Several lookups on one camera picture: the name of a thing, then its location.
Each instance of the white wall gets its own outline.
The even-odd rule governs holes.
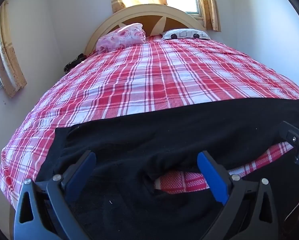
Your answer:
[[[234,0],[237,50],[299,85],[299,16],[288,0]]]
[[[216,0],[216,4],[221,22],[221,32],[208,31],[208,34],[213,40],[236,48],[237,29],[235,26],[234,0]]]
[[[112,15],[111,0],[48,0],[56,39],[64,61],[74,60],[97,27]]]
[[[12,99],[0,90],[0,153],[27,113],[62,76],[64,66],[47,0],[9,0],[9,20],[15,52],[27,86]],[[0,228],[8,237],[9,208],[0,191]]]

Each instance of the bed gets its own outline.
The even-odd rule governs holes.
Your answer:
[[[96,55],[96,41],[121,26],[142,23],[145,44]],[[246,54],[213,40],[161,40],[173,28],[204,30],[188,14],[165,5],[137,5],[108,18],[92,35],[90,55],[48,90],[2,150],[0,188],[14,208],[25,179],[35,180],[55,128],[236,98],[299,99],[299,87]],[[229,171],[245,176],[278,159],[288,143]],[[155,181],[171,194],[208,188],[201,174],[170,171]]]

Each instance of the black clothing on bed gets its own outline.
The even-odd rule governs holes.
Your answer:
[[[96,168],[72,208],[92,237],[200,239],[221,204],[210,190],[176,195],[156,190],[155,179],[169,170],[199,172],[196,157],[202,150],[226,169],[249,163],[282,141],[278,135],[282,121],[299,128],[299,100],[234,99],[60,128],[36,180],[63,173],[91,150],[97,156]],[[246,176],[269,179],[274,197],[280,198],[279,216],[285,214],[281,199],[291,201],[299,191],[294,181],[276,187],[284,182],[280,178],[287,167],[292,173],[287,181],[299,175],[292,153]]]

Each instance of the wooden headboard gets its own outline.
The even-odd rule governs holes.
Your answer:
[[[103,22],[88,42],[85,55],[94,50],[101,36],[132,23],[141,23],[146,36],[159,35],[176,28],[205,30],[192,16],[173,7],[161,4],[135,5],[114,13]]]

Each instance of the mattress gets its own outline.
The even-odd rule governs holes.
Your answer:
[[[2,150],[0,188],[16,208],[23,181],[37,177],[57,127],[249,97],[299,99],[299,87],[212,40],[163,41],[154,36],[142,45],[92,54],[42,96]],[[229,173],[245,176],[291,148],[286,142],[274,145]],[[203,190],[208,184],[201,174],[170,171],[155,187],[174,194]]]

